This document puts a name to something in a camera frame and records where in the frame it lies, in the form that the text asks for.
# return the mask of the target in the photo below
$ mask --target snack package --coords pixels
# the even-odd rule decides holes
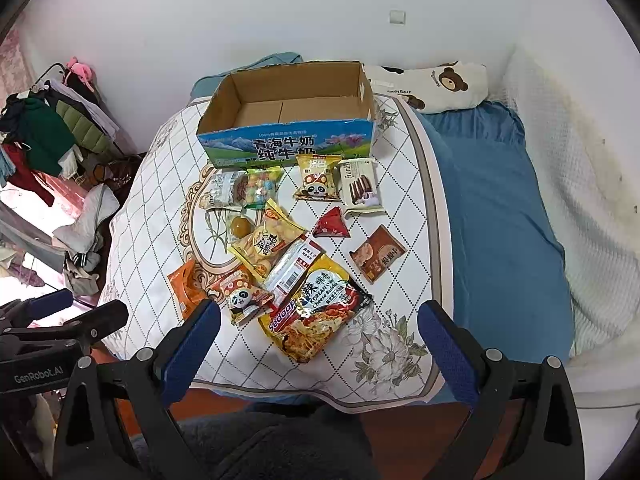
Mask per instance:
[[[302,235],[287,248],[262,284],[273,294],[273,306],[279,307],[287,299],[306,270],[323,252],[322,247],[306,235]]]
[[[369,283],[373,283],[405,252],[404,246],[381,225],[356,251],[349,251],[349,254]]]
[[[167,276],[178,298],[183,319],[187,319],[202,300],[209,299],[200,285],[193,280],[195,264],[195,260],[188,260]]]
[[[338,206],[324,213],[314,227],[314,236],[334,236],[338,238],[351,238],[347,226],[342,220],[342,213]]]
[[[255,226],[243,214],[230,213],[226,216],[226,243],[232,244],[254,232]]]
[[[269,303],[271,293],[255,286],[245,266],[223,278],[219,288],[231,312],[231,324],[238,325],[261,307]]]
[[[246,170],[248,183],[244,194],[247,209],[264,209],[269,199],[276,200],[276,186],[283,169],[273,166],[266,170]]]
[[[291,299],[258,318],[264,333],[294,361],[306,363],[373,298],[326,254],[308,269]]]
[[[352,158],[340,163],[345,213],[375,213],[385,210],[378,197],[373,161],[373,158]]]
[[[298,200],[340,200],[334,182],[334,167],[341,155],[297,155],[302,186],[293,194]]]
[[[209,181],[209,190],[200,197],[198,206],[206,210],[216,207],[241,210],[246,184],[246,171],[216,173]]]
[[[306,231],[273,200],[267,200],[266,206],[262,223],[255,231],[228,247],[260,283],[269,275],[282,250]]]

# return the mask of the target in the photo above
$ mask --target olive green puffer jacket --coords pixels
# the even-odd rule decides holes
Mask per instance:
[[[109,138],[78,110],[63,101],[58,101],[56,112],[76,138],[76,144],[94,153],[109,149]]]

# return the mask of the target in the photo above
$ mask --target barcode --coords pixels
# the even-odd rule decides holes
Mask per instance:
[[[291,289],[291,287],[296,284],[296,281],[298,280],[299,277],[300,277],[300,274],[298,272],[294,272],[292,275],[290,275],[287,278],[287,281],[284,282],[284,288],[286,288],[287,290]]]

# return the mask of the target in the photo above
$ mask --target white patterned tablecloth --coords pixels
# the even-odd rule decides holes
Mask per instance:
[[[351,238],[316,238],[374,297],[323,351],[297,364],[264,335],[255,319],[240,328],[223,322],[193,386],[247,397],[313,394],[345,412],[364,412],[429,400],[444,384],[417,329],[417,309],[436,299],[452,316],[449,220],[440,173],[421,124],[404,101],[377,96],[382,121],[371,155],[386,213],[346,218]],[[198,207],[216,171],[198,142],[198,121],[209,104],[197,100],[165,123],[154,138],[121,211],[111,222],[113,243],[100,303],[120,299],[127,325],[104,340],[128,359],[155,347],[182,323],[167,275],[190,257],[205,289],[238,263],[226,253],[224,213]],[[297,201],[297,167],[287,168],[278,202],[311,229],[335,203]],[[354,267],[355,250],[380,225],[407,253],[373,284]]]

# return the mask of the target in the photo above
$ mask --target blue gripper pad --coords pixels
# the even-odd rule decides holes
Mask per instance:
[[[55,292],[29,300],[27,314],[33,319],[42,319],[70,307],[73,302],[74,295],[71,291],[68,288],[61,288]]]
[[[418,310],[418,332],[453,396],[458,402],[474,407],[479,397],[476,372],[427,302],[421,304]]]
[[[162,372],[162,403],[166,407],[184,397],[219,330],[220,307],[211,301]]]

